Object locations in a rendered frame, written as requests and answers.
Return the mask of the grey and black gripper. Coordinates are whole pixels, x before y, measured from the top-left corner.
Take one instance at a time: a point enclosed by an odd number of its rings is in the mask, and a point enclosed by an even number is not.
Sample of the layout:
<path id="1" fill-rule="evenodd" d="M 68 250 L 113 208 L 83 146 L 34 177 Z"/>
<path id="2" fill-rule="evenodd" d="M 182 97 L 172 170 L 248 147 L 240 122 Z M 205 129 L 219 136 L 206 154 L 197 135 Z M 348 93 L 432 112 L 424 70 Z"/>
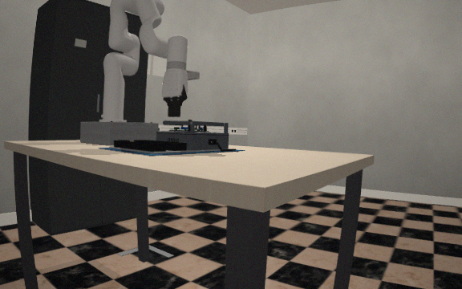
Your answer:
<path id="1" fill-rule="evenodd" d="M 163 98 L 163 100 L 166 101 L 168 105 L 168 116 L 169 117 L 173 117 L 173 116 L 180 117 L 180 106 L 182 106 L 182 103 L 187 99 L 187 93 L 188 93 L 187 71 L 184 69 L 177 69 L 177 68 L 167 69 L 166 72 L 164 73 L 162 96 L 168 97 L 168 98 Z M 173 107 L 173 114 L 172 114 L 172 107 Z"/>

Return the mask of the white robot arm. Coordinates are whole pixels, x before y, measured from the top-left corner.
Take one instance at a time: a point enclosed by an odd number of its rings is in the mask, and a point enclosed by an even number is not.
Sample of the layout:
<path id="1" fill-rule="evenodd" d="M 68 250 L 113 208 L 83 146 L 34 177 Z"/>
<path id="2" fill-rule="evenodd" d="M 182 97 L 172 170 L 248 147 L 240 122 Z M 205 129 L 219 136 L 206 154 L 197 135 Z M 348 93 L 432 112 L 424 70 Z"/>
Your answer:
<path id="1" fill-rule="evenodd" d="M 140 28 L 140 39 L 128 33 L 125 11 L 140 14 L 140 21 L 144 22 Z M 111 52 L 104 58 L 103 120 L 99 122 L 127 122 L 124 120 L 123 75 L 131 76 L 137 72 L 140 43 L 148 54 L 167 59 L 166 70 L 186 70 L 187 38 L 173 35 L 167 40 L 156 36 L 153 30 L 161 24 L 163 13 L 164 4 L 161 0 L 111 0 L 108 44 L 111 49 L 125 53 Z M 188 80 L 200 78 L 200 72 L 187 71 L 187 74 Z"/>

